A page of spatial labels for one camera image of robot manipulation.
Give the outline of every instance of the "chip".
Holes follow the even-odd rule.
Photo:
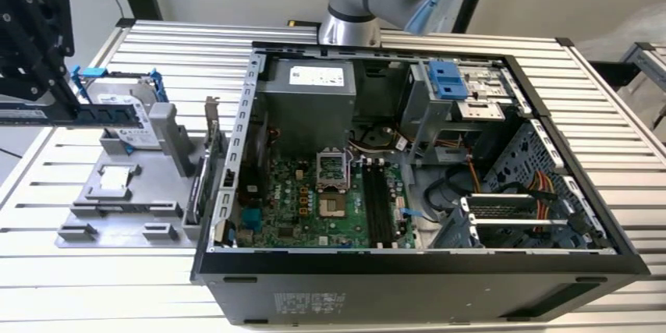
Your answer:
[[[278,237],[290,238],[294,237],[294,228],[278,228]]]

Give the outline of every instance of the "slotted work surface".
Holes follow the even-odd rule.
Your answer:
[[[206,130],[207,96],[220,98],[220,127],[231,131],[252,41],[316,42],[314,28],[218,27],[139,21],[134,27],[114,33],[95,63],[128,73],[146,73],[158,68],[164,75],[168,97],[178,106],[178,122],[191,134]],[[561,47],[554,39],[447,34],[414,37],[391,30],[384,31],[383,44],[387,48],[517,57],[653,276],[545,324],[344,326],[336,329],[666,331],[663,154],[575,49]],[[195,250],[56,247],[55,231],[68,217],[68,206],[102,152],[100,134],[102,131],[94,129],[45,130],[3,187],[7,196],[0,210],[0,331],[231,329],[207,288],[190,283]],[[315,326],[312,329],[331,331],[332,328]]]

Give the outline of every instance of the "motherboard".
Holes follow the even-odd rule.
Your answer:
[[[342,176],[331,172],[334,162],[323,159],[319,173],[339,179]],[[239,246],[414,248],[411,218],[400,212],[400,208],[407,207],[407,199],[398,165],[386,163],[371,168],[360,162],[346,161],[348,181],[346,189],[339,189],[318,185],[316,163],[316,159],[271,160],[267,204],[260,219],[243,219]],[[380,181],[367,181],[371,169]],[[367,196],[367,183],[384,184],[383,196],[375,193]],[[378,210],[383,218],[374,214]],[[378,228],[384,234],[384,241],[379,243]]]

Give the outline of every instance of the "sticker label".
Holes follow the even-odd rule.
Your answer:
[[[39,109],[0,109],[0,117],[13,119],[45,119],[45,114]]]
[[[344,292],[276,292],[275,308],[279,314],[340,314]]]
[[[398,143],[395,144],[395,148],[400,151],[404,151],[406,147],[407,147],[407,140],[404,139],[403,136],[400,136]]]
[[[294,66],[290,72],[290,85],[343,87],[344,70],[320,66]]]
[[[131,95],[99,94],[98,100],[106,105],[134,105],[139,121],[144,125],[143,129],[136,128],[112,128],[118,132],[120,140],[136,148],[159,147],[158,136],[154,127],[150,124],[148,113],[146,113],[144,104]]]

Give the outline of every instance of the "green circuit board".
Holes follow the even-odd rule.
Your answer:
[[[363,177],[360,165],[350,167],[350,189],[344,194],[316,189],[316,160],[276,158],[271,161],[268,199],[262,209],[262,230],[252,234],[251,247],[370,247]],[[406,202],[398,166],[384,168],[384,177],[395,197]],[[390,200],[395,231],[395,198]],[[414,248],[411,219],[406,232],[396,235],[398,248]]]

